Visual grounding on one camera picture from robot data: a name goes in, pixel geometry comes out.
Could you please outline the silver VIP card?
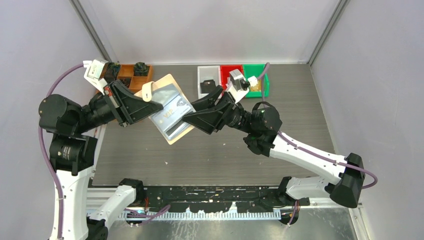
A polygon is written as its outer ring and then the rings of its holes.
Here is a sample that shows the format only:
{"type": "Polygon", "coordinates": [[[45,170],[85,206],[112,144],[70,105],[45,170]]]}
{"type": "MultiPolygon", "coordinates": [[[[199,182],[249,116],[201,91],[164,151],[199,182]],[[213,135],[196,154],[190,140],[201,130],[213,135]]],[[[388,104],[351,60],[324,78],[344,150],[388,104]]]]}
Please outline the silver VIP card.
{"type": "Polygon", "coordinates": [[[150,120],[168,139],[172,139],[188,126],[182,121],[183,116],[194,111],[185,97],[177,95],[166,102],[163,110],[153,114],[150,120]]]}

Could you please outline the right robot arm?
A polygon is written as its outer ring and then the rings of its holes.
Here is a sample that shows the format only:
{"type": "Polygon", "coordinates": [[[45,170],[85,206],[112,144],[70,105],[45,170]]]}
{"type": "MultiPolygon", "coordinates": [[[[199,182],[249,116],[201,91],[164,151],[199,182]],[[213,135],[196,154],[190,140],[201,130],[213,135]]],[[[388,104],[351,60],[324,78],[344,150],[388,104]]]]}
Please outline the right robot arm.
{"type": "Polygon", "coordinates": [[[364,188],[365,170],[362,158],[319,150],[280,131],[282,121],[277,109],[266,101],[258,102],[251,111],[240,100],[247,88],[217,86],[207,96],[193,102],[194,112],[183,121],[212,134],[224,126],[246,133],[247,148],[256,155],[290,162],[315,173],[314,177],[282,179],[276,197],[285,206],[304,198],[329,198],[338,205],[356,208],[364,188]]]}

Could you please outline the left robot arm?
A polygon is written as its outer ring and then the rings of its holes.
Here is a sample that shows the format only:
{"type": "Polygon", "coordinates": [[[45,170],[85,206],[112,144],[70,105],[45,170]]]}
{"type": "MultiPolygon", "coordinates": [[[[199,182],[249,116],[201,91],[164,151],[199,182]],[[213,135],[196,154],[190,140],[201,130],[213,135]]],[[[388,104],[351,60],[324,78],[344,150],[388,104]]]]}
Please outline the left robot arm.
{"type": "Polygon", "coordinates": [[[43,150],[56,187],[56,240],[105,240],[120,214],[146,200],[141,180],[124,178],[112,196],[87,216],[87,193],[95,166],[98,139],[87,132],[112,121],[135,124],[163,109],[163,105],[135,96],[121,81],[107,84],[86,105],[60,94],[51,94],[39,105],[39,132],[52,134],[43,150]]]}

